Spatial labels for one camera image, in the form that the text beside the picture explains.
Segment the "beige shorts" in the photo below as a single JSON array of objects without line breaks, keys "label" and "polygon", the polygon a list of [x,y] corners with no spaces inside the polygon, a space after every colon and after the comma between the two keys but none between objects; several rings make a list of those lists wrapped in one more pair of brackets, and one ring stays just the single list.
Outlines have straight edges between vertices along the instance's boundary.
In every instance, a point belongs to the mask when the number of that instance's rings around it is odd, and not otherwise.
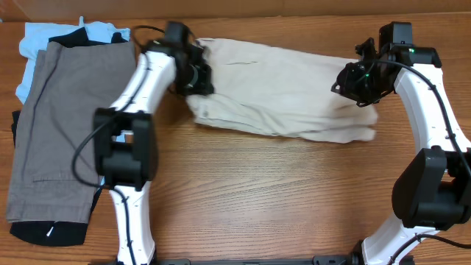
[{"label": "beige shorts", "polygon": [[349,59],[224,38],[199,43],[214,92],[187,97],[195,123],[341,144],[374,139],[374,107],[331,90]]}]

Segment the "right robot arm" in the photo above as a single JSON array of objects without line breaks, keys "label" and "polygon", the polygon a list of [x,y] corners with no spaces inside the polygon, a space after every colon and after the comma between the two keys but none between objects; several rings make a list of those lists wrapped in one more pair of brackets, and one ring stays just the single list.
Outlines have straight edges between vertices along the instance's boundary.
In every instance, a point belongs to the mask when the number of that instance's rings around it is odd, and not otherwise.
[{"label": "right robot arm", "polygon": [[399,95],[413,131],[415,158],[396,180],[392,214],[349,255],[316,256],[315,264],[412,264],[426,239],[470,219],[470,141],[462,132],[443,84],[437,50],[414,45],[409,22],[382,26],[377,40],[357,45],[332,92],[359,107]]}]

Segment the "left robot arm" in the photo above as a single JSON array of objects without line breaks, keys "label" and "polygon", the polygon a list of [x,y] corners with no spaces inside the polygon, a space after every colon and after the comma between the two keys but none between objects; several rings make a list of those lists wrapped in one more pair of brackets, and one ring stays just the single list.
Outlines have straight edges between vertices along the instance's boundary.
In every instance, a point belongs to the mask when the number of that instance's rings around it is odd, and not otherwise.
[{"label": "left robot arm", "polygon": [[153,264],[149,217],[151,181],[157,174],[153,115],[168,88],[181,96],[214,92],[203,46],[183,23],[170,21],[163,37],[145,44],[127,87],[93,117],[96,172],[113,199],[118,227],[116,264]]}]

